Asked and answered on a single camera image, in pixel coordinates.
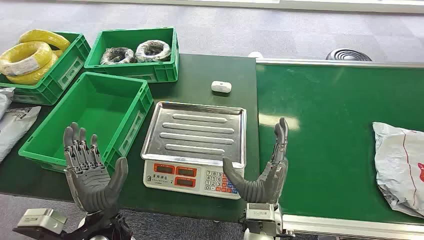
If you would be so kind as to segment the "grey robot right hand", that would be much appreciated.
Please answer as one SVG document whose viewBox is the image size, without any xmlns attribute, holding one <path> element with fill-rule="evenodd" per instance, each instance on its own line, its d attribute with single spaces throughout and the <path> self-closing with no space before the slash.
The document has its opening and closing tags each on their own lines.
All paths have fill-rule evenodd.
<svg viewBox="0 0 424 240">
<path fill-rule="evenodd" d="M 273 147 L 273 153 L 257 180 L 244 179 L 236 172 L 229 158 L 224 157 L 222 159 L 225 176 L 244 201 L 248 203 L 278 204 L 289 165 L 286 158 L 288 130 L 287 121 L 281 117 L 274 127 L 276 142 Z"/>
</svg>

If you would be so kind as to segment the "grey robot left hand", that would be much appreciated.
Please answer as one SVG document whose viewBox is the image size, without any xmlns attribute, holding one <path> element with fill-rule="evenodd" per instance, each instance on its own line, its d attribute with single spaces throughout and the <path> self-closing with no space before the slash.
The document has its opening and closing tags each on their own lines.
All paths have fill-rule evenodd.
<svg viewBox="0 0 424 240">
<path fill-rule="evenodd" d="M 87 143 L 86 129 L 76 122 L 65 128 L 63 144 L 64 172 L 75 204 L 89 214 L 114 207 L 128 176 L 127 158 L 116 160 L 110 176 L 101 161 L 98 136 L 93 134 Z"/>
</svg>

